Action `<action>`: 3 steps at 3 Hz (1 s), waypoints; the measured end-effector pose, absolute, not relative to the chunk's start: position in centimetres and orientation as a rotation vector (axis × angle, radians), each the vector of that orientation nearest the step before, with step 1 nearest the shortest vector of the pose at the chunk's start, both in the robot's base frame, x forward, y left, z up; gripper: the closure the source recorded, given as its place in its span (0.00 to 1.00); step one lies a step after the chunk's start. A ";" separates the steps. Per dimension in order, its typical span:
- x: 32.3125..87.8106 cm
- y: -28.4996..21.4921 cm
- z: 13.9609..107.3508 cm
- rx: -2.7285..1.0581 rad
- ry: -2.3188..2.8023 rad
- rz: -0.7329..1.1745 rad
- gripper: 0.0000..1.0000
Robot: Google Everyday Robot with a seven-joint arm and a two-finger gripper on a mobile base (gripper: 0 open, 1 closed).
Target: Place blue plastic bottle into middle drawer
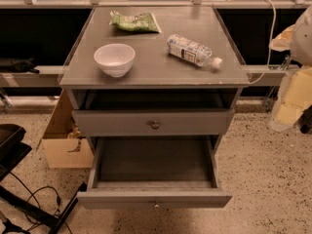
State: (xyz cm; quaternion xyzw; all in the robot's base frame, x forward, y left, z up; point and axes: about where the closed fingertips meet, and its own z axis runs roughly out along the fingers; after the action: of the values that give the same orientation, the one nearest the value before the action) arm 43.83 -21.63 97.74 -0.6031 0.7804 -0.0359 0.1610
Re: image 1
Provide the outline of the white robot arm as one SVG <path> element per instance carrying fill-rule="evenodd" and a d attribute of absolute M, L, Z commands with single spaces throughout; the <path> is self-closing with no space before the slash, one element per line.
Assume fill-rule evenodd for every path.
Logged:
<path fill-rule="evenodd" d="M 312 105 L 312 6 L 274 38 L 269 48 L 282 52 L 289 50 L 291 59 L 302 67 L 287 72 L 282 79 L 269 126 L 278 132 L 291 128 Z"/>

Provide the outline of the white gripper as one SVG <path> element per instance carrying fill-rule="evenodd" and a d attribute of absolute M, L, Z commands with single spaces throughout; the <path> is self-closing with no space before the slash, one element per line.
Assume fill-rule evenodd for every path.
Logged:
<path fill-rule="evenodd" d="M 290 129 L 311 105 L 312 66 L 304 65 L 292 77 L 281 104 L 274 105 L 268 125 L 277 132 Z"/>

